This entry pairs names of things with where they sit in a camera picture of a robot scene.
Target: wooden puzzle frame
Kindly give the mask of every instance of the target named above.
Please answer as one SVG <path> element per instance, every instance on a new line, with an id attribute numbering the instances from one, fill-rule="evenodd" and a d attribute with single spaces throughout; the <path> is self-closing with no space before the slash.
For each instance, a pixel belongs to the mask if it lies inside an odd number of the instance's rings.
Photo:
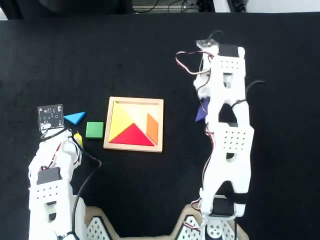
<path id="1" fill-rule="evenodd" d="M 114 102 L 129 103 L 129 104 L 148 104 L 148 105 L 158 105 L 158 141 L 155 146 L 144 146 L 144 145 L 132 145 L 132 144 L 119 144 L 110 143 L 110 128 L 111 119 L 113 114 Z M 104 149 L 115 149 L 115 150 L 128 150 L 128 151 L 143 151 L 143 152 L 162 152 L 163 148 L 163 129 L 164 129 L 164 100 L 154 99 L 154 98 L 136 98 L 136 97 L 116 97 L 111 96 L 109 99 L 108 112 L 105 124 L 105 134 L 104 134 Z"/>

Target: red triangle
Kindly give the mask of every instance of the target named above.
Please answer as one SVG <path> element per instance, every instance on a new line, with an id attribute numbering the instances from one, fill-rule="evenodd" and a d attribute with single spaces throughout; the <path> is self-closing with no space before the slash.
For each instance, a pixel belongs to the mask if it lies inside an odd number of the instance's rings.
<path id="1" fill-rule="evenodd" d="M 154 144 L 134 123 L 128 126 L 123 132 L 112 139 L 109 143 L 154 146 Z"/>

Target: black table surface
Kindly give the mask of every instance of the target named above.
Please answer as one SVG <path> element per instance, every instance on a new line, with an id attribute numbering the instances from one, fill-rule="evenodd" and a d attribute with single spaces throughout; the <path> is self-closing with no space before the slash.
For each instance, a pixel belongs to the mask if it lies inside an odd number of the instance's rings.
<path id="1" fill-rule="evenodd" d="M 103 121 L 110 96 L 164 99 L 163 153 L 103 149 L 84 140 L 102 169 L 83 193 L 122 237 L 170 234 L 198 198 L 210 154 L 193 77 L 178 51 L 214 30 L 246 50 L 247 101 L 255 129 L 251 183 L 239 224 L 252 240 L 317 239 L 320 109 L 319 13 L 150 14 L 0 22 L 1 239 L 27 239 L 28 165 L 40 142 L 37 106 L 85 111 L 74 130 Z M 197 69 L 200 56 L 184 59 Z M 74 171 L 75 193 L 94 164 Z"/>

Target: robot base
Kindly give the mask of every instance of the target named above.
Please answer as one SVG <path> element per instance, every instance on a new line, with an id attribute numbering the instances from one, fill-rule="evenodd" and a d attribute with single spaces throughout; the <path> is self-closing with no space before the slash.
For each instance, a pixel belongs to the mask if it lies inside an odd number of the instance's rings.
<path id="1" fill-rule="evenodd" d="M 155 237 L 120 237 L 104 212 L 95 206 L 87 206 L 85 224 L 87 227 L 88 240 L 201 240 L 205 228 L 198 230 L 190 229 L 183 225 L 186 221 L 193 226 L 201 224 L 201 214 L 195 211 L 189 204 L 184 207 L 176 225 L 170 235 Z M 206 240 L 234 240 L 234 222 L 215 220 L 207 224 L 207 234 L 203 236 Z M 237 239 L 249 240 L 248 235 L 237 226 Z"/>

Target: tangram puzzle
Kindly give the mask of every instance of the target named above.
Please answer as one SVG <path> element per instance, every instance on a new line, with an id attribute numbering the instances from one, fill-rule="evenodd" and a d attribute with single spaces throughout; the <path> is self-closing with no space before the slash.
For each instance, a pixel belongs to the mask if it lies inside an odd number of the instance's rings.
<path id="1" fill-rule="evenodd" d="M 162 152 L 162 99 L 110 97 L 103 147 Z"/>

